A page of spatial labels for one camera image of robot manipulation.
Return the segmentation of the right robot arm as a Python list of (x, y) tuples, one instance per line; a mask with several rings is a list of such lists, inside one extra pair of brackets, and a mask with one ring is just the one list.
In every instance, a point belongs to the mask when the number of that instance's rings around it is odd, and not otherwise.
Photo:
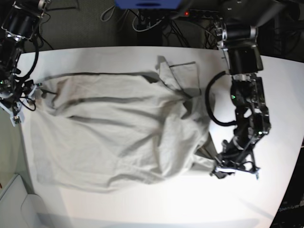
[[(36, 110), (34, 93), (41, 87), (30, 79), (39, 57), (38, 28), (51, 1), (2, 0), (0, 2), (0, 107), (13, 124), (24, 120), (23, 108)], [(22, 75), (18, 62), (25, 42), (34, 46), (34, 60)]]

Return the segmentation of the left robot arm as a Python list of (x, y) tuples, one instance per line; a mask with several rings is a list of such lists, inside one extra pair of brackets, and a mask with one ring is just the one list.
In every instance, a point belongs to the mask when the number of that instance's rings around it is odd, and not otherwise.
[[(211, 120), (223, 127), (234, 126), (233, 137), (223, 141), (222, 152), (214, 158), (211, 175), (219, 179), (237, 172), (258, 175), (254, 147), (270, 129), (262, 78), (263, 70), (258, 50), (258, 28), (286, 3), (283, 0), (221, 0), (218, 17), (214, 21), (218, 48), (223, 51), (227, 71), (216, 74), (205, 90), (205, 105)], [(235, 120), (219, 121), (210, 105), (211, 87), (223, 76), (231, 77), (230, 97), (235, 106)]]

